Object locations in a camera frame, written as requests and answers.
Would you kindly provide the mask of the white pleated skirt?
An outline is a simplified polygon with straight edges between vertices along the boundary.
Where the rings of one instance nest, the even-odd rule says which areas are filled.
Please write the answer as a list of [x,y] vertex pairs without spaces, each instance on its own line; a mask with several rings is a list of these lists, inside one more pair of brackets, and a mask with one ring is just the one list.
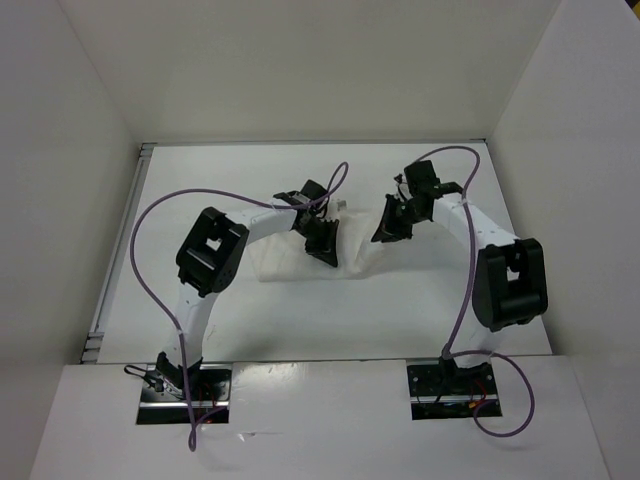
[[339,222],[337,232],[338,265],[312,257],[304,250],[304,239],[290,231],[269,236],[247,247],[254,274],[260,282],[359,279],[381,262],[385,246],[373,243],[377,229],[371,210],[332,208],[331,220]]

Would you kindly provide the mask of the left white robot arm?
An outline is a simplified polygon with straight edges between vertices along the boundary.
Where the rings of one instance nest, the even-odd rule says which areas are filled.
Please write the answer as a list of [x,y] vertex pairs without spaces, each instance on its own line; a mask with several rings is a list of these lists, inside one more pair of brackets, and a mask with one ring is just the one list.
[[157,376],[176,399],[192,397],[199,387],[204,334],[219,295],[234,281],[245,248],[275,234],[294,231],[305,253],[336,268],[339,222],[324,217],[328,191],[308,180],[299,191],[278,193],[270,208],[225,214],[204,209],[176,255],[179,301],[178,337],[156,360]]

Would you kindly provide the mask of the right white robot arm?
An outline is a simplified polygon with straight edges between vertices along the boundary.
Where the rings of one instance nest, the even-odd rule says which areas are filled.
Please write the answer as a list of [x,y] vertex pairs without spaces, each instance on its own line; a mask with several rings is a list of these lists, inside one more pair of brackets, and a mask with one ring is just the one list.
[[471,201],[479,168],[475,162],[463,182],[443,181],[428,156],[414,160],[395,176],[371,238],[384,247],[405,245],[417,227],[431,224],[467,254],[461,307],[438,358],[438,380],[450,393],[462,392],[495,358],[499,334],[548,308],[543,247],[500,227]]

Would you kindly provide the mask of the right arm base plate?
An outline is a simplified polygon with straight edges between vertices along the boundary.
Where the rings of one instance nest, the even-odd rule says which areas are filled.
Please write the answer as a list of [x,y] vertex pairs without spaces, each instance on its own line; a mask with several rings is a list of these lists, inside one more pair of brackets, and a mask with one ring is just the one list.
[[413,420],[501,417],[493,369],[487,362],[459,367],[454,360],[410,363],[406,367]]

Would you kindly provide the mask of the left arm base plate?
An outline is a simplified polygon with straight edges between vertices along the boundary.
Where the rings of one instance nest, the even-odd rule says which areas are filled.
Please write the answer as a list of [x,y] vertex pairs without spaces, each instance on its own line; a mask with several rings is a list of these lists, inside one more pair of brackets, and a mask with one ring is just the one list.
[[[124,371],[142,380],[136,424],[187,425],[186,400],[163,384],[154,365],[127,365]],[[232,370],[229,366],[204,365],[192,388],[195,420],[202,425],[227,424],[230,415]]]

